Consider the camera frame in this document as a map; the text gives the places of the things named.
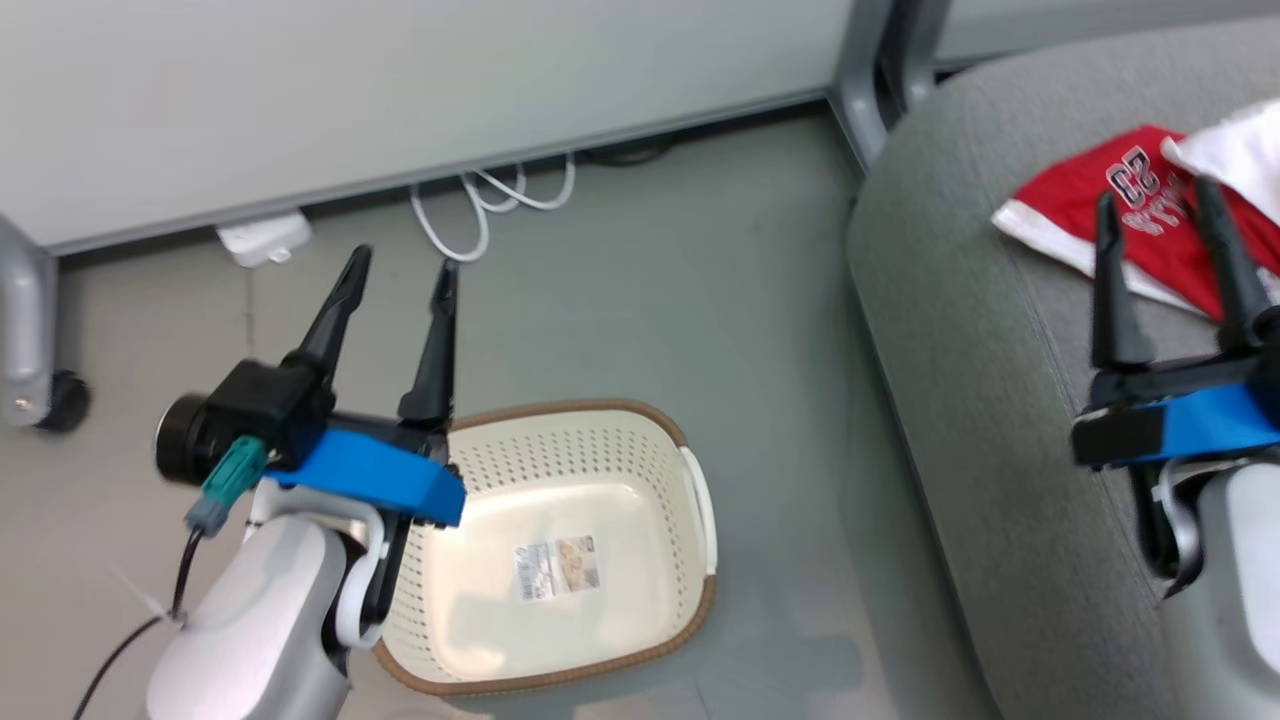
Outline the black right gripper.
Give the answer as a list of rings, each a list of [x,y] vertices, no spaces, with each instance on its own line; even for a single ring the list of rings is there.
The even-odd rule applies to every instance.
[[[1280,305],[1266,307],[1257,265],[1242,240],[1222,186],[1193,179],[1196,225],[1219,287],[1220,352],[1156,361],[1125,277],[1123,223],[1115,197],[1094,205],[1089,410],[1148,404],[1219,386],[1244,386],[1266,410],[1280,410]]]

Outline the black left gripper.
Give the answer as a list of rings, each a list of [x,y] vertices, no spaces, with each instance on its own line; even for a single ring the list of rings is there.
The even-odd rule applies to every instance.
[[[210,395],[180,396],[164,414],[154,441],[157,471],[197,486],[232,442],[250,436],[265,443],[269,466],[298,468],[328,429],[358,432],[398,448],[451,461],[460,264],[443,261],[431,292],[430,327],[413,384],[399,400],[398,418],[335,413],[332,378],[352,314],[364,300],[372,247],[349,255],[300,346],[285,363],[238,363]]]

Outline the red white jersey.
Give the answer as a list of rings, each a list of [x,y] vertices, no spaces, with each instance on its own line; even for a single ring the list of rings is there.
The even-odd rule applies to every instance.
[[[1128,288],[1217,320],[1222,309],[1210,255],[1190,219],[1194,176],[1161,154],[1165,138],[1185,136],[1157,126],[1130,129],[1041,172],[992,222],[1027,247],[1093,275],[1094,205],[1108,191],[1123,223]],[[1280,304],[1280,225],[1221,186],[1263,287]]]

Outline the white cloth garment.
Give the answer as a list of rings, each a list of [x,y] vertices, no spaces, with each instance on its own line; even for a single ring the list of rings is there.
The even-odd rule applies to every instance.
[[[1207,176],[1239,193],[1280,225],[1280,97],[1243,108],[1180,140],[1161,154],[1193,176]]]

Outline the cream laundry basket brown rim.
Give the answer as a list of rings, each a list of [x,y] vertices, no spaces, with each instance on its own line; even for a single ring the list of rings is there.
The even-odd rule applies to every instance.
[[[678,425],[621,398],[465,418],[451,457],[461,523],[407,541],[374,655],[434,697],[581,682],[662,659],[703,628],[718,589],[707,478]],[[513,550],[593,536],[602,587],[520,598]]]

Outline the white power strip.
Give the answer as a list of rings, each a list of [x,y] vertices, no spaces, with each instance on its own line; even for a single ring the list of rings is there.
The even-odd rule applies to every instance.
[[[308,219],[300,210],[220,224],[214,229],[230,259],[243,268],[287,263],[314,237]]]

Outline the grey fabric sofa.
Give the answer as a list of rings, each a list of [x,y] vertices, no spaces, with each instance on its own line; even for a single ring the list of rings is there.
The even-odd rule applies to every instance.
[[[1280,13],[1092,38],[945,81],[892,131],[849,265],[1004,720],[1172,720],[1123,474],[1073,464],[1091,284],[991,223],[1034,174],[1139,123],[1280,96]]]

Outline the large white partition panel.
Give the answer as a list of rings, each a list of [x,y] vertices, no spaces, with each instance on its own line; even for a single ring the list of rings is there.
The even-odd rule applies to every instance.
[[[114,242],[820,92],[854,0],[0,0],[0,213]]]

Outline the paper label sticker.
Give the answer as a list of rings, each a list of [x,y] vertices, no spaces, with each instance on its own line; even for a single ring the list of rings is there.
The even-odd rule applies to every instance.
[[[602,574],[593,536],[548,539],[513,550],[520,598],[556,600],[599,589]]]

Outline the narrow white partition panel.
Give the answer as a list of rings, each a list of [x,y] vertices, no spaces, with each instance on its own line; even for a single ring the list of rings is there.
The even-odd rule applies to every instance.
[[[1280,0],[952,0],[937,67],[1085,38],[1280,13]]]

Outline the black caster wheel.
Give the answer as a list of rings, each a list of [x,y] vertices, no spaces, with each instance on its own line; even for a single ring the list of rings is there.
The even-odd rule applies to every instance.
[[[49,413],[36,428],[54,434],[73,432],[90,413],[90,386],[77,373],[61,369],[52,374],[50,389]]]

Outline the white zip tie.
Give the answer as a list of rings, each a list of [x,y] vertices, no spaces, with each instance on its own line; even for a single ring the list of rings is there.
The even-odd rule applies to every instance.
[[[183,609],[164,606],[159,598],[129,579],[119,565],[111,564],[110,569],[115,579],[150,611],[152,618],[178,626],[187,623],[187,612]]]

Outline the grey partition leg with caster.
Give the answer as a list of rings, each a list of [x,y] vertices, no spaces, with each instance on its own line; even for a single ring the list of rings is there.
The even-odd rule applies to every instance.
[[[56,259],[0,213],[0,415],[37,427],[51,409]]]

